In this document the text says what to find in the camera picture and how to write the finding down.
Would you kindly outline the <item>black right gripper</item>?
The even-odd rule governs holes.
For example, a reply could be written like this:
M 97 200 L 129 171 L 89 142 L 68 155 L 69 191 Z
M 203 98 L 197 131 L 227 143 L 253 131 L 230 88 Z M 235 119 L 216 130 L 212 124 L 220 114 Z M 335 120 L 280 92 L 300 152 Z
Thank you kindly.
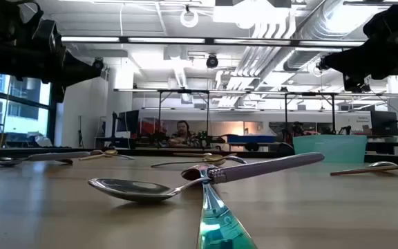
M 346 91 L 368 92 L 370 87 L 366 86 L 366 77 L 382 80 L 398 73 L 396 55 L 396 44 L 391 35 L 372 35 L 359 47 L 322 56 L 318 70 L 322 78 L 343 78 Z M 343 71 L 330 66 L 343 66 Z

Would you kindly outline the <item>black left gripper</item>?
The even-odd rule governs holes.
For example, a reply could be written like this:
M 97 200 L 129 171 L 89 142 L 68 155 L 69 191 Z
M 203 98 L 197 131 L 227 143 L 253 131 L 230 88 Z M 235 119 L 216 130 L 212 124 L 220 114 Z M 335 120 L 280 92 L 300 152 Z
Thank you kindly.
M 93 67 L 93 64 L 80 61 L 67 51 L 65 46 L 58 46 L 55 50 L 42 48 L 39 52 L 43 57 L 41 80 L 44 84 L 51 84 L 51 99 L 55 102 L 64 101 L 65 86 L 72 86 L 101 75 L 101 71 Z M 80 71 L 65 76 L 65 86 L 62 79 L 64 68 Z

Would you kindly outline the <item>iridescent rainbow spoon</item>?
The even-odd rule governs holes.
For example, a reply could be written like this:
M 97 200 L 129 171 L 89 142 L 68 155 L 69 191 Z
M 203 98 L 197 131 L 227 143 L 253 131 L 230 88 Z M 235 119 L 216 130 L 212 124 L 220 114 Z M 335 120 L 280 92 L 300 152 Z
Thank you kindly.
M 118 150 L 116 149 L 107 149 L 105 151 L 102 150 L 93 150 L 90 152 L 91 156 L 103 156 L 103 157 L 112 157 L 112 156 L 118 156 L 118 157 L 122 157 L 128 160 L 134 160 L 134 157 L 132 156 L 127 156 L 127 155 L 123 155 L 120 154 Z
M 236 155 L 233 155 L 233 154 L 230 154 L 230 155 L 224 156 L 224 157 L 225 157 L 226 161 L 227 160 L 232 160 L 232 161 L 235 161 L 235 162 L 240 163 L 240 164 L 247 164 L 247 162 L 243 158 L 240 158 L 240 157 L 238 157 Z M 151 165 L 151 167 L 160 167 L 160 166 L 165 166 L 165 165 L 187 164 L 187 163 L 205 163 L 205 164 L 208 164 L 208 163 L 204 162 L 203 159 L 201 159 L 201 160 L 197 160 L 197 161 L 180 161 L 180 162 L 171 162 L 171 163 L 158 163 L 158 164 Z
M 212 184 L 202 183 L 202 190 L 203 203 L 196 249 L 258 249 Z

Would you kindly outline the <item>gold spoon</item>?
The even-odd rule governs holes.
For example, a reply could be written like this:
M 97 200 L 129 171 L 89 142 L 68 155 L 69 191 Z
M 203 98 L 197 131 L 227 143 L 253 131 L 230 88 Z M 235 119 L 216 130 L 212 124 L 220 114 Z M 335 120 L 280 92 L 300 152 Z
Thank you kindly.
M 226 159 L 222 155 L 218 154 L 211 154 L 211 155 L 206 155 L 203 158 L 203 161 L 206 163 L 209 163 L 211 165 L 215 165 L 216 167 L 223 165 L 226 162 Z
M 89 153 L 88 156 L 79 158 L 79 160 L 93 160 L 93 159 L 98 159 L 98 158 L 110 158 L 112 156 L 116 156 L 117 151 L 116 150 L 93 150 Z
M 365 167 L 365 168 L 359 168 L 359 169 L 349 169 L 349 170 L 343 170 L 343 171 L 338 171 L 338 172 L 331 172 L 331 176 L 342 176 L 342 175 L 351 175 L 351 174 L 365 174 L 365 173 L 375 173 L 375 172 L 389 172 L 393 170 L 398 170 L 398 169 L 393 169 L 392 167 Z

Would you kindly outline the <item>black computer monitor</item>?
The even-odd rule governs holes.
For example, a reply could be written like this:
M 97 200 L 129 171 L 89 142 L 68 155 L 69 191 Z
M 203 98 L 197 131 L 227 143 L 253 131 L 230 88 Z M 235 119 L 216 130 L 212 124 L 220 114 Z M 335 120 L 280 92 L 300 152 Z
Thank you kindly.
M 138 132 L 139 123 L 139 111 L 132 110 L 127 112 L 121 112 L 117 114 L 117 126 L 116 131 L 118 132 Z
M 397 114 L 389 111 L 371 111 L 372 134 L 374 136 L 397 136 Z

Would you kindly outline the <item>white ceiling pipes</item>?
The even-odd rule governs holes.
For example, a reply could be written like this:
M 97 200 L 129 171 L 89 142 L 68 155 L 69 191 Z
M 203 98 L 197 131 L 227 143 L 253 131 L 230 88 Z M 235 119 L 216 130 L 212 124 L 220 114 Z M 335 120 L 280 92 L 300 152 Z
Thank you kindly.
M 296 31 L 294 17 L 286 17 L 279 22 L 254 24 L 251 38 L 290 38 Z M 228 80 L 223 80 L 224 71 L 216 74 L 215 89 L 223 91 L 253 91 L 260 84 L 260 75 L 272 62 L 280 50 L 274 46 L 248 46 L 243 53 L 236 69 L 227 74 Z

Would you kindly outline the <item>teal plastic tray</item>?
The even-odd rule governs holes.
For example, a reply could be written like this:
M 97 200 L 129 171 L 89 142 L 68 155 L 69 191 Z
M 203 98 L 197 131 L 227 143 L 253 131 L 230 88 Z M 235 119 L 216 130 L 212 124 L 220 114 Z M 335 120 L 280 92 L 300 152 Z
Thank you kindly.
M 295 154 L 318 152 L 324 163 L 363 163 L 368 138 L 358 135 L 311 135 L 293 137 Z

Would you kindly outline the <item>blue storage bin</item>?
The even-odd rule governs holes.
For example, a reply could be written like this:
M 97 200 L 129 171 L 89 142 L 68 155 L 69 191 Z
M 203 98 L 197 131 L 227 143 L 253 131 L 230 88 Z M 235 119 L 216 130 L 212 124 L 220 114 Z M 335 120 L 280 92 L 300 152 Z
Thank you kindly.
M 245 144 L 245 143 L 273 143 L 276 141 L 275 136 L 239 136 L 239 135 L 227 135 L 227 142 L 234 144 Z

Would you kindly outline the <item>person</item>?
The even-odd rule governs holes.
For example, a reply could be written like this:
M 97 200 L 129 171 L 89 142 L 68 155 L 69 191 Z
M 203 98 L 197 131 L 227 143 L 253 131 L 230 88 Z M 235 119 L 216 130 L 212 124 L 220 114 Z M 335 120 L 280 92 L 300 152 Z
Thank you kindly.
M 168 140 L 170 146 L 199 147 L 200 142 L 195 133 L 190 132 L 189 124 L 185 120 L 177 122 L 177 131 Z

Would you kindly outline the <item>black overhead light bar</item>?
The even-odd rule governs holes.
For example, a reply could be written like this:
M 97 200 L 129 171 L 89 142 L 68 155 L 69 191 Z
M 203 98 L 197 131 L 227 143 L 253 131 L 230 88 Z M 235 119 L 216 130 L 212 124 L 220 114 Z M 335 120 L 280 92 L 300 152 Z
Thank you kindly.
M 293 48 L 354 48 L 363 41 L 323 39 L 255 39 L 215 37 L 90 37 L 64 36 L 63 42 L 78 44 L 160 44 L 160 45 L 205 45 L 205 46 L 275 46 Z

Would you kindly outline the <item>silver ventilation duct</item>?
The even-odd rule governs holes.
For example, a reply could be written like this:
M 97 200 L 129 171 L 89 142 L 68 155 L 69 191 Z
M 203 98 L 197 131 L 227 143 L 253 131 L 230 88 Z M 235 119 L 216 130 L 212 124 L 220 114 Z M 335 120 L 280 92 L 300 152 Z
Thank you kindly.
M 310 17 L 299 25 L 295 39 L 344 39 L 378 12 L 375 6 L 345 5 L 345 1 L 324 0 Z

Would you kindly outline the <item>black background rig frame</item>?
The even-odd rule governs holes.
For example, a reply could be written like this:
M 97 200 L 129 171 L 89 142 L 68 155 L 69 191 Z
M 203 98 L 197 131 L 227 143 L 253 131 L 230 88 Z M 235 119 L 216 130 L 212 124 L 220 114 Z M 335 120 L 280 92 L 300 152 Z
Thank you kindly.
M 315 97 L 315 96 L 321 96 L 326 102 L 331 104 L 332 110 L 332 131 L 336 132 L 336 120 L 335 120 L 335 97 L 338 95 L 338 93 L 334 92 L 328 92 L 328 93 L 323 93 L 323 92 L 284 92 L 284 101 L 285 101 L 285 129 L 288 130 L 289 125 L 288 125 L 288 96 L 293 95 L 294 97 L 296 96 L 302 96 L 302 97 Z
M 129 93 L 158 93 L 158 133 L 161 132 L 162 124 L 161 124 L 161 117 L 162 117 L 162 103 L 172 94 L 188 94 L 194 95 L 197 94 L 201 97 L 202 94 L 205 94 L 207 98 L 204 100 L 206 104 L 206 108 L 198 109 L 199 111 L 206 111 L 207 112 L 207 119 L 206 119 L 206 130 L 205 134 L 199 136 L 198 140 L 201 142 L 202 148 L 209 148 L 211 142 L 209 141 L 209 101 L 210 101 L 210 90 L 203 90 L 203 89 L 113 89 L 117 92 L 129 92 Z

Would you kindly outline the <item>window with black frame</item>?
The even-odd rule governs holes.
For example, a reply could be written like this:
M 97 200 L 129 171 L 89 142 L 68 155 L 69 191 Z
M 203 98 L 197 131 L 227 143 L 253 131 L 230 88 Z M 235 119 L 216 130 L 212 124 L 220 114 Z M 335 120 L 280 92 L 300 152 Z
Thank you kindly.
M 0 73 L 0 145 L 21 143 L 42 135 L 55 140 L 56 101 L 51 85 Z

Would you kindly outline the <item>black aluminium table frame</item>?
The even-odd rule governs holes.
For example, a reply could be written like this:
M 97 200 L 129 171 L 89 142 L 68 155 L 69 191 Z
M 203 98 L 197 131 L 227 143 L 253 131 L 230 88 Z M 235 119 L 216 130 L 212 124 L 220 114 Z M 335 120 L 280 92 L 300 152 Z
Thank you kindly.
M 92 151 L 92 149 L 74 149 L 74 148 L 2 148 L 0 149 L 0 156 L 19 158 L 22 156 L 29 156 L 32 154 L 45 153 L 64 153 L 64 152 L 80 152 Z M 232 154 L 232 151 L 213 151 L 201 149 L 181 149 L 181 148 L 150 148 L 144 147 L 141 149 L 117 149 L 119 154 L 127 156 L 173 156 L 179 153 L 203 154 L 212 153 L 220 155 Z M 243 158 L 280 158 L 291 156 L 293 152 L 259 152 L 259 151 L 237 151 L 236 154 Z

